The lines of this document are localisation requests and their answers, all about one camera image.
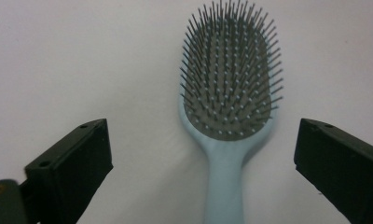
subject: light blue handle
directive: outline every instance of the light blue handle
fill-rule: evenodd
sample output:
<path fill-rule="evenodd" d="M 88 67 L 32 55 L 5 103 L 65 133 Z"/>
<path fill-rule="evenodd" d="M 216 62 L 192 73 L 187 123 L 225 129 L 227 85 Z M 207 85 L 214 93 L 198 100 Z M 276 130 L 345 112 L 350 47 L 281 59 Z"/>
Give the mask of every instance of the light blue handle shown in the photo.
<path fill-rule="evenodd" d="M 205 224 L 243 224 L 242 157 L 232 148 L 208 154 L 209 188 Z"/>

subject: hairbrush bristle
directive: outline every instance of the hairbrush bristle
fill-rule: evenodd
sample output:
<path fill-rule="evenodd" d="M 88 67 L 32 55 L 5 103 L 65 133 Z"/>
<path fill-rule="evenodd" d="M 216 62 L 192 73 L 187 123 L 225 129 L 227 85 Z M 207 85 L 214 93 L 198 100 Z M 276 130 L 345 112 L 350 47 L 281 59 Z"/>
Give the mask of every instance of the hairbrush bristle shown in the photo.
<path fill-rule="evenodd" d="M 200 132 L 234 141 L 258 132 L 282 97 L 273 21 L 255 4 L 212 3 L 189 20 L 182 61 L 184 106 Z"/>

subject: black object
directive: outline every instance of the black object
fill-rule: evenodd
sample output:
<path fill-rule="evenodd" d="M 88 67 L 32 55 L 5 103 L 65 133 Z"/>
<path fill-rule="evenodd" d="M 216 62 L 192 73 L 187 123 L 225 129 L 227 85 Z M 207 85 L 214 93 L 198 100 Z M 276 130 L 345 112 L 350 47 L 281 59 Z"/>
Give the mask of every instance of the black object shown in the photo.
<path fill-rule="evenodd" d="M 294 160 L 352 224 L 373 224 L 373 146 L 333 125 L 302 119 Z"/>
<path fill-rule="evenodd" d="M 0 180 L 0 224 L 74 224 L 113 168 L 106 119 L 80 125 L 25 167 L 27 180 Z"/>

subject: black bristle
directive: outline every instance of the black bristle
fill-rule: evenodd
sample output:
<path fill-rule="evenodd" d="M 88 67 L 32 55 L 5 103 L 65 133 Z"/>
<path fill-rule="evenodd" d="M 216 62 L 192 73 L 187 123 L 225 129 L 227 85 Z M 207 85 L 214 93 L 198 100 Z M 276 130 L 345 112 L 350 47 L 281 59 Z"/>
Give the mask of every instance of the black bristle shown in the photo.
<path fill-rule="evenodd" d="M 229 0 L 198 9 L 188 20 L 182 88 L 191 123 L 218 140 L 238 140 L 258 132 L 283 81 L 274 20 L 256 5 Z"/>

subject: white surface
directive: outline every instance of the white surface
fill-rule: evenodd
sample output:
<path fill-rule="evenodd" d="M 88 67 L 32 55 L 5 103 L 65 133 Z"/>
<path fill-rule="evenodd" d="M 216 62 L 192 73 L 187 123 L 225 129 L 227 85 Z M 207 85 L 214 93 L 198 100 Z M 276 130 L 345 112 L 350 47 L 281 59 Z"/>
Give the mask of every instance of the white surface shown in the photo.
<path fill-rule="evenodd" d="M 373 0 L 266 0 L 284 100 L 243 173 L 246 223 L 348 223 L 296 170 L 301 118 L 373 145 Z M 78 223 L 202 223 L 207 163 L 177 113 L 187 19 L 203 1 L 0 1 L 0 179 L 107 118 L 114 170 Z"/>

